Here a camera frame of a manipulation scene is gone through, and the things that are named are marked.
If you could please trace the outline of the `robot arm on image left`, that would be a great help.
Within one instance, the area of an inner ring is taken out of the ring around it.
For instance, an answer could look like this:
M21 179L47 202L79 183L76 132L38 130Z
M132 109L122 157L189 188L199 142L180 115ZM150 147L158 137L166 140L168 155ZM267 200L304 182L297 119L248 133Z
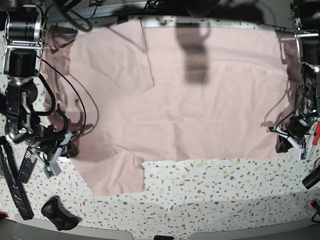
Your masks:
M55 95L40 73L47 15L41 0L2 0L0 10L7 14L4 25L3 73L9 78L2 114L6 117L5 136L28 148L18 178L27 183L33 161L42 162L48 178L58 176L58 158L67 154L67 144L75 135ZM38 97L34 78L39 78L51 98L51 107L36 111Z

